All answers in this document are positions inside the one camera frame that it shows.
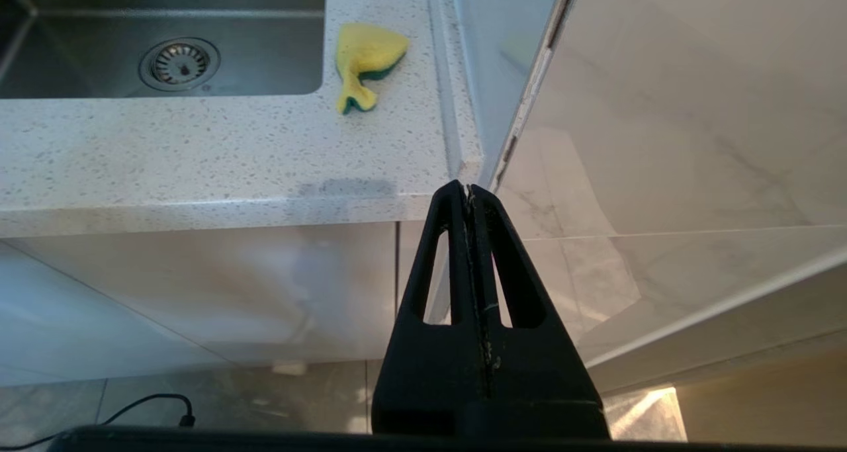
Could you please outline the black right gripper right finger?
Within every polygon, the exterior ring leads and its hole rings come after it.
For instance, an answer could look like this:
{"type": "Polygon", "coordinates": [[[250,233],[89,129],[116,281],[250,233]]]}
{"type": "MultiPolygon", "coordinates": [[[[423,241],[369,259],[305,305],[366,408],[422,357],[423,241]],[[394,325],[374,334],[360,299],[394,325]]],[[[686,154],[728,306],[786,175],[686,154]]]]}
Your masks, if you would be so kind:
{"type": "Polygon", "coordinates": [[[600,396],[506,210],[469,187],[484,397],[468,432],[499,439],[608,439],[600,396]]]}

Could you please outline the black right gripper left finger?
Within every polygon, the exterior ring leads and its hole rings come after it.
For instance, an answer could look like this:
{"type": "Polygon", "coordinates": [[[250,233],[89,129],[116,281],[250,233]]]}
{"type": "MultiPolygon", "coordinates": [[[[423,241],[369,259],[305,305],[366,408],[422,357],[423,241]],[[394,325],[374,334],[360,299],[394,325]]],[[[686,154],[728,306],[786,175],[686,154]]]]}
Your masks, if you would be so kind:
{"type": "Polygon", "coordinates": [[[465,408],[484,395],[474,280],[463,184],[454,180],[431,199],[420,244],[375,389],[373,433],[453,435],[465,408]],[[447,238],[451,322],[425,320],[437,244],[447,238]]]}

